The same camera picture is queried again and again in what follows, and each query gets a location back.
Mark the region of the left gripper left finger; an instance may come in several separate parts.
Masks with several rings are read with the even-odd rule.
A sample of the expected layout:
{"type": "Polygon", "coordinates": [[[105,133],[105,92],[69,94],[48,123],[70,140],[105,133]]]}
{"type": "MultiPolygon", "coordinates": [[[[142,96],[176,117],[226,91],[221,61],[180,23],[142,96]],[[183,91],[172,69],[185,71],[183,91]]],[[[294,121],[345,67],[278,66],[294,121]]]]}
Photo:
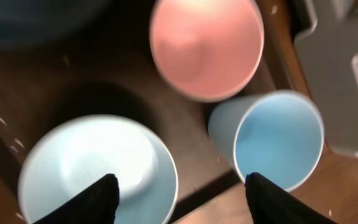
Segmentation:
{"type": "Polygon", "coordinates": [[[113,224],[119,199],[117,177],[106,174],[35,224],[113,224]]]}

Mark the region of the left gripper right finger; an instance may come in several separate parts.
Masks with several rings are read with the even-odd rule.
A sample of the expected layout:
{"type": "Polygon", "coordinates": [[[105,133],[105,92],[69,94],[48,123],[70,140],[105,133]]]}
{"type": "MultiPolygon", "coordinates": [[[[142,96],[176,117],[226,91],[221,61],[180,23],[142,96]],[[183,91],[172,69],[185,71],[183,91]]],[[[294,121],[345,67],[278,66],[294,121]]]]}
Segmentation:
{"type": "Polygon", "coordinates": [[[255,224],[336,224],[260,173],[247,175],[244,186],[255,224]]]}

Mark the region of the light blue bowl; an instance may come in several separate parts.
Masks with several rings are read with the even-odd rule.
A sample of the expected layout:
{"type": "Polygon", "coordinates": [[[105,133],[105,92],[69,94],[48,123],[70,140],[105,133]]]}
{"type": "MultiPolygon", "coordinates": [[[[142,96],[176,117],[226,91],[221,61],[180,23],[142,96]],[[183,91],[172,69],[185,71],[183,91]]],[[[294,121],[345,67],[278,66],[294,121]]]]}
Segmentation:
{"type": "Polygon", "coordinates": [[[117,223],[169,221],[178,197],[170,151],[143,124],[115,115],[82,116],[45,134],[20,171],[20,210],[35,223],[108,174],[119,184],[117,223]]]}

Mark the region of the light blue cup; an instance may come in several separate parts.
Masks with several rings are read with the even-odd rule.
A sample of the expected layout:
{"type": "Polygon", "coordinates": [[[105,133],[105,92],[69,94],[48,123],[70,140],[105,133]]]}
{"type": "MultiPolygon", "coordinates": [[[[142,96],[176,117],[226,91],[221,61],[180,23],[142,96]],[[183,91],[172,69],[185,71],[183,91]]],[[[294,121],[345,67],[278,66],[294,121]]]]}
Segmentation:
{"type": "Polygon", "coordinates": [[[316,105],[290,90],[218,104],[209,117],[208,134],[241,181],[257,172],[287,192],[309,178],[324,146],[316,105]]]}

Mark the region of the pink cup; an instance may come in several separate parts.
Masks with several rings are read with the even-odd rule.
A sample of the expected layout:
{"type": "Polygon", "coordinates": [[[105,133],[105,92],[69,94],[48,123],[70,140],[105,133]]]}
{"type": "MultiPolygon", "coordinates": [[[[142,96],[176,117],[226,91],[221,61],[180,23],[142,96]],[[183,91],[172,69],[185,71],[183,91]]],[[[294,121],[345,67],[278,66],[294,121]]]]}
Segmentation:
{"type": "Polygon", "coordinates": [[[157,1],[150,15],[149,43],[159,74],[196,101],[240,92],[259,66],[264,34],[252,0],[157,1]]]}

